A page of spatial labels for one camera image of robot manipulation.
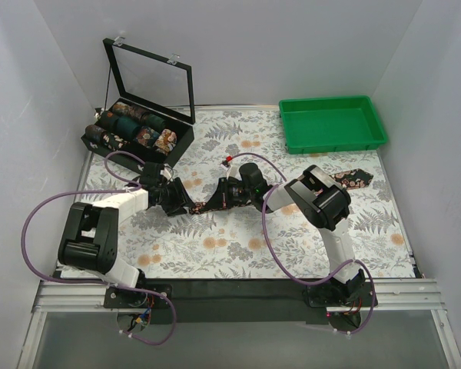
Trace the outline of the aluminium frame rail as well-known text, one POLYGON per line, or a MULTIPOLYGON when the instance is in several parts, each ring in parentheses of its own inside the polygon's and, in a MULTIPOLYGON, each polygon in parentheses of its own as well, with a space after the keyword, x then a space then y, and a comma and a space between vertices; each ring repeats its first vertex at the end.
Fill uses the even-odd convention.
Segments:
MULTIPOLYGON (((461 355, 436 280, 430 278, 377 278, 378 311, 430 311, 450 368, 461 368, 461 355)), ((104 307, 114 293, 97 284, 39 284, 32 318, 18 359, 18 368, 32 368, 49 312, 134 313, 139 308, 104 307)))

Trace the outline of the green plastic tray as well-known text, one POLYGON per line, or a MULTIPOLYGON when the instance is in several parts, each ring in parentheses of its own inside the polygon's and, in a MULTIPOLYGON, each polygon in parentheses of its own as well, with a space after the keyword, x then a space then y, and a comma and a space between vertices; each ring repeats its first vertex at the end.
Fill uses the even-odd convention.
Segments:
POLYGON ((286 99, 279 109, 292 155, 376 150, 388 141, 366 95, 286 99))

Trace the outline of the rolled teal tie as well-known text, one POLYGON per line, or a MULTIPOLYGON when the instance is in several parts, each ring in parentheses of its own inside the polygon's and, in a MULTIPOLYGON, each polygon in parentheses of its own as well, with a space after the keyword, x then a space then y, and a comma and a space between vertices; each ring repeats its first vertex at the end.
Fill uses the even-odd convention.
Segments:
POLYGON ((141 126, 136 121, 127 116, 119 117, 116 123, 117 135, 127 141, 133 140, 137 136, 140 129, 141 126))

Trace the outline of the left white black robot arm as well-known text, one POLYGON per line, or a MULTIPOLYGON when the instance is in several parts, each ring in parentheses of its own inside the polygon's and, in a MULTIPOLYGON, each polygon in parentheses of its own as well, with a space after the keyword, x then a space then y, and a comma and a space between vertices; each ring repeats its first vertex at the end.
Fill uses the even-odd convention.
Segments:
POLYGON ((180 178, 166 165, 145 163, 135 184, 91 204, 75 202, 68 213, 58 249, 61 264, 87 271, 101 280, 124 286, 121 297, 133 308, 142 306, 148 289, 141 272, 118 255, 118 228, 136 214, 161 207, 170 217, 194 206, 180 178))

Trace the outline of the black tie display box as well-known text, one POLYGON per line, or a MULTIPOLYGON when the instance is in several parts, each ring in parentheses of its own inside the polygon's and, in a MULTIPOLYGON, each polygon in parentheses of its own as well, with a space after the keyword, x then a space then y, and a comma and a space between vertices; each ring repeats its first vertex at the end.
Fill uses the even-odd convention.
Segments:
POLYGON ((122 37, 105 38, 103 46, 107 85, 118 97, 97 108, 96 122, 81 136, 85 147, 137 173, 146 161, 175 166, 194 140, 192 67, 122 37))

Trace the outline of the rolled cream red tie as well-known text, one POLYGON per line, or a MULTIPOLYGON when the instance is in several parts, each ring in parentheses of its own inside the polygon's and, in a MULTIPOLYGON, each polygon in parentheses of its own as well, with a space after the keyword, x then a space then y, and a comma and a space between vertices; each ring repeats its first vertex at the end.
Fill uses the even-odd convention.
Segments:
POLYGON ((154 143, 156 151, 169 155, 177 144, 177 135, 174 131, 164 129, 154 143))

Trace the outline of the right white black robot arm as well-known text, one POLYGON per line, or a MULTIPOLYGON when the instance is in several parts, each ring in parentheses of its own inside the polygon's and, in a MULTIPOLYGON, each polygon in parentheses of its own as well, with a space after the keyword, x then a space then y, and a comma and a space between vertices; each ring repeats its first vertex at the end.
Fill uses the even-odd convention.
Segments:
POLYGON ((261 212, 264 240, 273 260, 292 281, 308 288, 320 303, 350 305, 360 298, 365 273, 358 262, 348 235, 351 198, 347 189, 326 172, 311 165, 303 174, 279 185, 268 184, 258 166, 246 163, 229 167, 240 177, 220 178, 211 198, 192 210, 196 213, 223 211, 246 205, 261 212), (293 276, 280 262, 267 233, 266 215, 295 204, 308 222, 320 233, 329 260, 330 273, 318 281, 307 282, 293 276))

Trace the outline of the rolled black floral tie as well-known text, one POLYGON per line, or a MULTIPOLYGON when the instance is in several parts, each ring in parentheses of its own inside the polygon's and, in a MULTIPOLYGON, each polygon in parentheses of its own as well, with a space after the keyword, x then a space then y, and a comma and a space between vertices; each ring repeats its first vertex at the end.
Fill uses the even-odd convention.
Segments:
POLYGON ((108 131, 102 132, 101 143, 111 151, 119 151, 129 144, 128 141, 108 131))

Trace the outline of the rolled dark green tie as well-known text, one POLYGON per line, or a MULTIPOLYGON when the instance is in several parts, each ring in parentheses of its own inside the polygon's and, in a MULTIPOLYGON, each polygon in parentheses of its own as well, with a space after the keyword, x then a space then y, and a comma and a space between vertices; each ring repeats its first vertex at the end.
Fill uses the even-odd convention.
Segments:
POLYGON ((162 117, 150 112, 144 113, 141 116, 141 123, 158 132, 162 132, 166 128, 166 121, 162 117))

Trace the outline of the floral patterned table mat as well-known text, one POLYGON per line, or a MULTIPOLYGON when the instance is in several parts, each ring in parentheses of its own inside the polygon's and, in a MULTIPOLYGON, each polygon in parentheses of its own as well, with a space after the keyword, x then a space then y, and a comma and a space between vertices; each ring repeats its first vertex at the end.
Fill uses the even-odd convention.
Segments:
MULTIPOLYGON (((194 141, 176 164, 191 198, 206 201, 225 175, 221 162, 256 163, 271 184, 311 165, 335 174, 361 168, 373 175, 353 189, 349 233, 356 258, 376 278, 414 276, 393 195, 375 151, 291 155, 277 111, 198 111, 194 141)), ((280 262, 298 278, 321 278, 329 262, 319 232, 294 204, 266 216, 280 262)), ((283 278, 264 240, 262 217, 251 206, 169 218, 159 208, 136 214, 119 229, 118 253, 149 278, 283 278)))

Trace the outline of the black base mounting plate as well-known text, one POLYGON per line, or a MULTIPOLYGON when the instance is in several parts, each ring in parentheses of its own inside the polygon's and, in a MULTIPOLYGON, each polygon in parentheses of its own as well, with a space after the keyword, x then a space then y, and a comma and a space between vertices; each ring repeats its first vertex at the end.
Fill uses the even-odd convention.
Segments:
POLYGON ((378 304, 370 282, 348 297, 337 282, 307 287, 290 279, 144 279, 138 288, 157 297, 111 287, 104 308, 151 309, 152 324, 244 323, 302 321, 327 324, 327 309, 348 311, 347 320, 360 323, 363 308, 378 304))

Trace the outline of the rolled brown patterned tie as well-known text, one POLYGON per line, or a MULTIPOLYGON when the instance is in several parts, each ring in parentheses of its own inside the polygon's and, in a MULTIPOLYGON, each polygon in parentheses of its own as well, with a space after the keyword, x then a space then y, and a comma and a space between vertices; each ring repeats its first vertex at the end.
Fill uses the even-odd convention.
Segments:
POLYGON ((114 104, 111 111, 116 115, 127 116, 136 121, 141 121, 147 110, 137 105, 128 105, 124 102, 118 102, 114 104))

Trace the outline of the rolled navy floral tie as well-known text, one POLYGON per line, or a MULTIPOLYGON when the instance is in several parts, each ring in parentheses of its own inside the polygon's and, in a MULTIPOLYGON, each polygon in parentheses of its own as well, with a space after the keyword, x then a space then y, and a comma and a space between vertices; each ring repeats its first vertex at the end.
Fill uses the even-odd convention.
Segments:
POLYGON ((149 148, 158 140, 160 133, 148 126, 142 126, 136 134, 134 141, 138 144, 149 148))

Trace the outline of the rolled dark purple tie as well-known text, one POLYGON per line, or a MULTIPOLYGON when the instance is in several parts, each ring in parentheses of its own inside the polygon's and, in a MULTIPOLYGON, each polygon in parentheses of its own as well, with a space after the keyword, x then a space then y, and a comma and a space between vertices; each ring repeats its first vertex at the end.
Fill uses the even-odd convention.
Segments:
POLYGON ((104 137, 104 129, 97 125, 88 125, 85 128, 85 136, 89 141, 98 144, 104 137))

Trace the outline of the black floral necktie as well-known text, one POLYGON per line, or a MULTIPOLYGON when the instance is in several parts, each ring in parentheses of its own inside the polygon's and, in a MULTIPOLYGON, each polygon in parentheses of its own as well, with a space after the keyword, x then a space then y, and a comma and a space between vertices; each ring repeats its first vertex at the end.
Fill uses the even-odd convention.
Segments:
MULTIPOLYGON (((372 180, 373 180, 373 175, 367 171, 364 171, 361 168, 349 170, 349 171, 341 171, 335 174, 330 175, 330 177, 340 185, 342 185, 344 188, 347 190, 353 190, 353 189, 360 189, 360 188, 366 188, 368 187, 372 180)), ((194 207, 190 208, 188 210, 189 214, 195 215, 195 214, 205 214, 209 213, 212 211, 206 211, 204 209, 204 205, 207 201, 203 202, 195 202, 194 207)))

